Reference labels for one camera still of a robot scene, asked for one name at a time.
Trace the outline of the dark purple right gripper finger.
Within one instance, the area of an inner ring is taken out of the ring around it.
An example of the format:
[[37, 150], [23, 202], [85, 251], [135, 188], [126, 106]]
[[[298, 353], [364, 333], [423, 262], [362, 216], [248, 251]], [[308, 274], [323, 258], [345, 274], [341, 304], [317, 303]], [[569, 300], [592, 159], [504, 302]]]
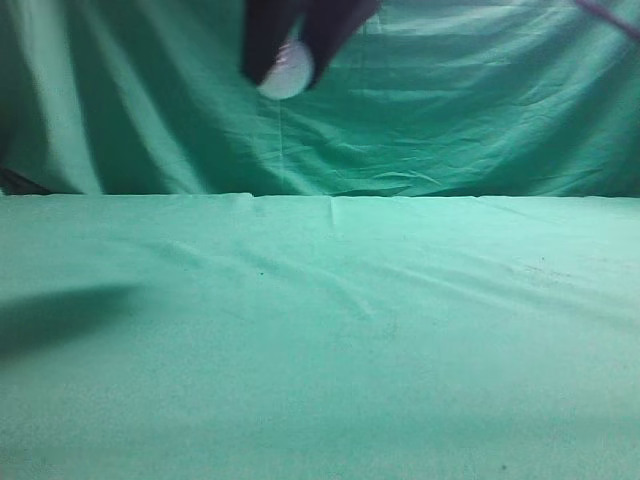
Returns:
[[300, 39], [313, 60], [310, 85], [316, 85], [342, 46], [380, 9], [377, 0], [309, 1]]

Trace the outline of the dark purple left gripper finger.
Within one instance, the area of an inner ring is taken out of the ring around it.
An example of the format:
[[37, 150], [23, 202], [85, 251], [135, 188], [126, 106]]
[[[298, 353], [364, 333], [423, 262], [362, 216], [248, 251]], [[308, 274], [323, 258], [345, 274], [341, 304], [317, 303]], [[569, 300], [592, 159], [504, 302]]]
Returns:
[[241, 72], [251, 83], [264, 81], [303, 11], [304, 1], [244, 2]]

